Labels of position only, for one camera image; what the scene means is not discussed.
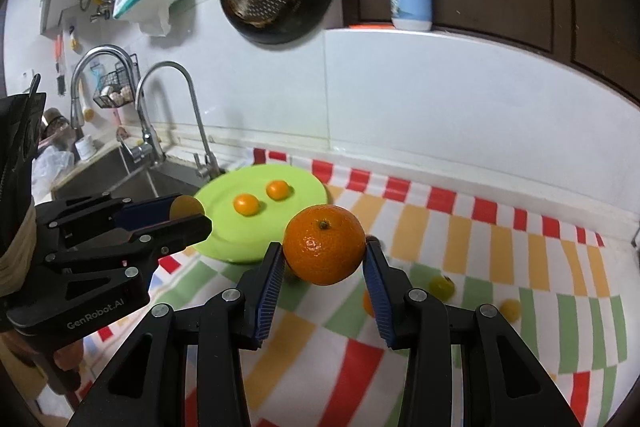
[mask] sink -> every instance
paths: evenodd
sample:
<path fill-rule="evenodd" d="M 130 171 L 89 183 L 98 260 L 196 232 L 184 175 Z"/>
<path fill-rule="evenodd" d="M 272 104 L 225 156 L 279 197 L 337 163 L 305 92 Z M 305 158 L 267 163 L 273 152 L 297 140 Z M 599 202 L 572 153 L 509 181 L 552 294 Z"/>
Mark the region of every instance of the sink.
<path fill-rule="evenodd" d="M 193 167 L 171 161 L 140 166 L 116 148 L 53 188 L 52 197 L 63 200 L 110 192 L 114 198 L 144 201 L 176 193 L 193 196 L 206 183 Z"/>

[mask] black wire basket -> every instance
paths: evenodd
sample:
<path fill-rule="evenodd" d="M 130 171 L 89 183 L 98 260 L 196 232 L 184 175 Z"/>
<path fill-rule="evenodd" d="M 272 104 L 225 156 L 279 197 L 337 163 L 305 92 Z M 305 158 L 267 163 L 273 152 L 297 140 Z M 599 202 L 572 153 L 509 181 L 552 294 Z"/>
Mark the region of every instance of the black wire basket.
<path fill-rule="evenodd" d="M 140 78 L 138 68 L 138 56 L 131 55 L 134 73 Z M 127 78 L 127 72 L 122 65 L 118 65 L 114 71 L 100 77 L 94 91 L 94 102 L 103 109 L 116 109 L 134 101 L 136 93 L 133 91 L 133 82 Z"/>

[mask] checkered tablecloth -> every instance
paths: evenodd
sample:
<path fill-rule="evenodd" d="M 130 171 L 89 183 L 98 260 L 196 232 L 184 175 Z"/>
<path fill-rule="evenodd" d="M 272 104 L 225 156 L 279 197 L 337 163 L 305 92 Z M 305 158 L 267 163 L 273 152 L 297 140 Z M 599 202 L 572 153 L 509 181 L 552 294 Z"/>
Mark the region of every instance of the checkered tablecloth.
<path fill-rule="evenodd" d="M 449 304 L 474 309 L 522 303 L 513 325 L 588 427 L 603 425 L 620 362 L 626 360 L 623 302 L 607 278 L 602 238 L 590 230 L 442 188 L 327 162 L 257 149 L 255 162 L 286 162 L 313 172 L 335 204 L 378 237 L 390 264 L 426 288 L 443 273 L 456 284 Z M 151 303 L 85 339 L 84 396 L 140 318 L 158 302 L 203 304 L 232 287 L 246 266 L 192 248 L 162 259 Z M 329 287 L 286 282 L 271 335 L 243 351 L 242 374 L 253 425 L 395 426 L 406 353 L 385 349 L 362 308 L 362 272 Z M 186 410 L 196 426 L 196 349 L 188 353 Z M 453 346 L 454 418 L 462 425 L 460 353 Z"/>

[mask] orange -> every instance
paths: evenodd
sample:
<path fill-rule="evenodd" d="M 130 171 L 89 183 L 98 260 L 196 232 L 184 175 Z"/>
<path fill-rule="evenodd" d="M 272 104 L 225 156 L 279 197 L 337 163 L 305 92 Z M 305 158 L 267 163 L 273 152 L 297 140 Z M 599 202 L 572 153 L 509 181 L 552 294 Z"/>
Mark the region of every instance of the orange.
<path fill-rule="evenodd" d="M 367 312 L 367 315 L 370 315 L 372 318 L 376 318 L 376 314 L 373 311 L 373 304 L 371 304 L 371 297 L 369 297 L 369 292 L 364 290 L 364 295 L 362 296 L 362 307 L 364 311 Z"/>
<path fill-rule="evenodd" d="M 296 214 L 284 231 L 282 251 L 294 274 L 321 286 L 356 271 L 365 251 L 358 218 L 333 204 L 316 204 Z"/>
<path fill-rule="evenodd" d="M 260 211 L 260 201 L 253 194 L 240 194 L 234 199 L 234 209 L 243 216 L 255 216 Z"/>
<path fill-rule="evenodd" d="M 274 180 L 267 185 L 267 196 L 274 201 L 286 200 L 289 197 L 289 184 L 283 180 Z"/>

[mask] curved faucet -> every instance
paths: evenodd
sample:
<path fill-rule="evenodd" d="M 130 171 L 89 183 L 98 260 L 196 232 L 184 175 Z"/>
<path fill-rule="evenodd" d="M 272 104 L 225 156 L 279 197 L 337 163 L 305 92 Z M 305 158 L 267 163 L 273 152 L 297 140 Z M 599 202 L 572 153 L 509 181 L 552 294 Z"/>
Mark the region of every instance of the curved faucet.
<path fill-rule="evenodd" d="M 124 66 L 125 74 L 127 75 L 127 80 L 129 81 L 131 88 L 136 88 L 136 69 L 131 57 L 126 51 L 118 46 L 113 46 L 112 44 L 104 44 L 87 51 L 84 57 L 80 59 L 80 62 L 78 62 L 78 65 L 71 76 L 71 127 L 76 130 L 80 129 L 80 127 L 84 125 L 78 90 L 80 74 L 89 62 L 99 55 L 111 55 L 112 57 L 116 57 Z M 133 160 L 136 162 L 151 155 L 154 163 L 160 163 L 164 161 L 164 153 L 160 147 L 160 140 L 158 139 L 156 130 L 153 128 L 151 121 L 149 120 L 145 101 L 143 98 L 139 98 L 141 95 L 142 94 L 138 95 L 138 92 L 136 92 L 136 110 L 140 117 L 144 143 L 141 146 L 135 147 L 133 150 L 127 147 L 127 151 L 129 151 Z"/>
<path fill-rule="evenodd" d="M 174 68 L 174 70 L 180 71 L 184 79 L 187 81 L 187 85 L 189 86 L 189 94 L 191 95 L 191 105 L 193 105 L 193 112 L 196 115 L 196 122 L 198 123 L 198 130 L 200 131 L 200 139 L 202 140 L 202 145 L 204 146 L 204 152 L 205 152 L 204 165 L 200 163 L 200 157 L 198 156 L 198 154 L 193 153 L 193 157 L 196 160 L 196 167 L 198 168 L 198 175 L 202 178 L 208 177 L 209 179 L 213 179 L 219 176 L 220 167 L 218 166 L 218 161 L 216 160 L 216 157 L 213 156 L 213 153 L 209 148 L 209 141 L 207 140 L 207 135 L 204 132 L 204 125 L 202 124 L 200 108 L 198 107 L 198 99 L 196 98 L 196 91 L 193 87 L 193 79 L 191 78 L 189 71 L 187 71 L 183 66 L 181 66 L 180 64 L 172 60 L 162 60 L 161 62 L 157 62 L 156 64 L 151 66 L 149 70 L 146 72 L 143 79 L 140 80 L 140 83 L 138 84 L 138 89 L 136 89 L 136 110 L 138 109 L 140 104 L 144 103 L 144 99 L 142 97 L 143 95 L 142 89 L 143 89 L 143 86 L 145 85 L 146 80 L 149 78 L 149 76 L 151 76 L 151 73 L 153 73 L 156 70 L 159 70 L 160 68 Z"/>

